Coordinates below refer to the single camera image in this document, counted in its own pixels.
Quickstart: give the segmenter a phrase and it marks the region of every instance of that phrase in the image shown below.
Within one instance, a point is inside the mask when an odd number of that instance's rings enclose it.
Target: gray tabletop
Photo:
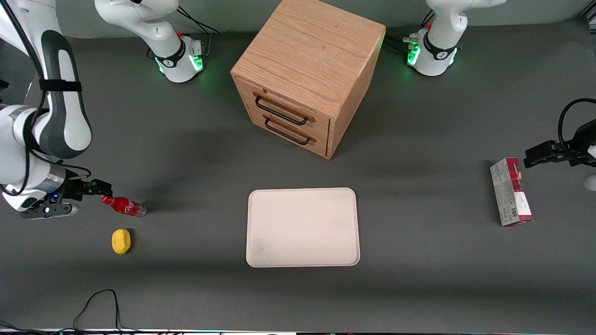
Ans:
[[[596,193],[582,186],[594,170],[524,170],[535,221],[515,228],[498,223],[488,170],[554,139],[561,109],[593,97],[584,20],[472,27],[436,78],[384,49],[330,161],[250,123],[229,70],[252,37],[215,36],[206,71],[179,85],[139,38],[72,41],[94,141],[71,162],[152,212],[90,197],[74,217],[31,222],[0,202],[2,319],[67,327],[113,288],[136,328],[596,332]],[[566,135],[592,118],[577,106]],[[360,263],[249,267],[250,192],[303,187],[355,190]],[[135,230],[129,255],[110,247],[118,228]],[[112,327],[111,297],[81,326]]]

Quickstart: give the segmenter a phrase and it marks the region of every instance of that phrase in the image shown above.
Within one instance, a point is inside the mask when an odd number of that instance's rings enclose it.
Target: red and white box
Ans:
[[[506,158],[491,166],[492,185],[503,227],[532,221],[532,212],[522,187],[519,158]]]

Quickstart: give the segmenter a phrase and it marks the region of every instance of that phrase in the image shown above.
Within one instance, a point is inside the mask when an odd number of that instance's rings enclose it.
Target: plastic tray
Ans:
[[[352,266],[359,260],[356,194],[350,188],[250,194],[246,235],[250,266]]]

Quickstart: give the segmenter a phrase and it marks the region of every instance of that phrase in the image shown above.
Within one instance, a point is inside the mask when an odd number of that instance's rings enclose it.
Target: red bottle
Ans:
[[[124,197],[114,198],[103,196],[101,202],[110,205],[118,213],[136,216],[137,218],[142,218],[147,212],[147,209],[143,204],[136,203]]]

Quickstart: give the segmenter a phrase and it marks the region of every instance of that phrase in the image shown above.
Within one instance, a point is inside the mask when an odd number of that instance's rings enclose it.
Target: wooden drawer unit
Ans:
[[[368,90],[385,27],[283,0],[232,68],[250,120],[330,159]]]

